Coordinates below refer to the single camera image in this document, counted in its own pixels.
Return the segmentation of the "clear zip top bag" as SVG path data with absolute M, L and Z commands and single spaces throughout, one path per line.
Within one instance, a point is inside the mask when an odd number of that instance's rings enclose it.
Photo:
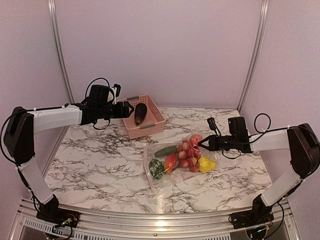
M 202 134 L 190 134 L 176 142 L 144 147 L 144 171 L 154 193 L 217 169 L 216 154 L 199 147 L 202 140 Z

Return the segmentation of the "green fake avocado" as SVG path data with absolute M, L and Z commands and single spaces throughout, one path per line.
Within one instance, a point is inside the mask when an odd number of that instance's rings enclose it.
M 156 180 L 161 179 L 165 174 L 164 164 L 158 159 L 153 158 L 149 162 L 148 167 L 149 167 L 151 176 Z

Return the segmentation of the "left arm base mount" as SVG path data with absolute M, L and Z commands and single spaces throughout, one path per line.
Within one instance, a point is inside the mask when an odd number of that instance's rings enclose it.
M 37 212 L 36 217 L 40 220 L 55 224 L 55 228 L 72 227 L 76 228 L 79 222 L 80 213 L 78 211 L 58 208 L 53 216 L 48 213 Z

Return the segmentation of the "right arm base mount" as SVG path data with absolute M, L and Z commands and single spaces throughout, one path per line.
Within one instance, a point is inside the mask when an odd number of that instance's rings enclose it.
M 228 221 L 233 225 L 234 229 L 261 225 L 267 222 L 272 222 L 273 220 L 274 215 L 271 210 L 267 210 L 264 213 L 256 213 L 253 210 L 246 210 L 234 212 L 228 217 Z

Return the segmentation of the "red orange fake mango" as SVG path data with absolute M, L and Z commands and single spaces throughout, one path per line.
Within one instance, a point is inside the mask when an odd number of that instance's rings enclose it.
M 171 174 L 177 164 L 177 154 L 169 154 L 164 161 L 164 171 Z

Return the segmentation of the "purple fake eggplant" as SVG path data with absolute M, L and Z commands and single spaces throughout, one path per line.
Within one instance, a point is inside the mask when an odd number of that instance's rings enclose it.
M 148 108 L 145 103 L 138 103 L 134 111 L 134 123 L 138 126 L 143 123 L 147 116 Z

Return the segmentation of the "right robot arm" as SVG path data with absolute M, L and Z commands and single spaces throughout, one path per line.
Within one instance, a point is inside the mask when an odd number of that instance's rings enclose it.
M 207 123 L 214 134 L 199 141 L 198 146 L 208 151 L 224 153 L 236 150 L 241 154 L 289 151 L 288 169 L 253 200 L 250 210 L 233 213 L 230 218 L 234 223 L 238 224 L 241 220 L 260 223 L 271 213 L 275 204 L 291 195 L 320 166 L 320 142 L 308 123 L 267 128 L 252 135 L 248 133 L 246 120 L 242 116 L 228 119 L 228 135 L 221 134 L 213 117 L 208 118 Z

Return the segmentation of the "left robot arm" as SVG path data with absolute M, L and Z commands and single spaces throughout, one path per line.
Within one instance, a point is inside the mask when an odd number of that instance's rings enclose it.
M 125 119 L 133 112 L 134 107 L 128 101 L 97 106 L 74 103 L 48 108 L 14 108 L 1 127 L 0 148 L 7 149 L 9 154 L 5 158 L 16 166 L 21 180 L 39 202 L 40 215 L 53 223 L 60 222 L 64 216 L 35 160 L 34 135 L 50 129 L 96 124 L 100 119 Z

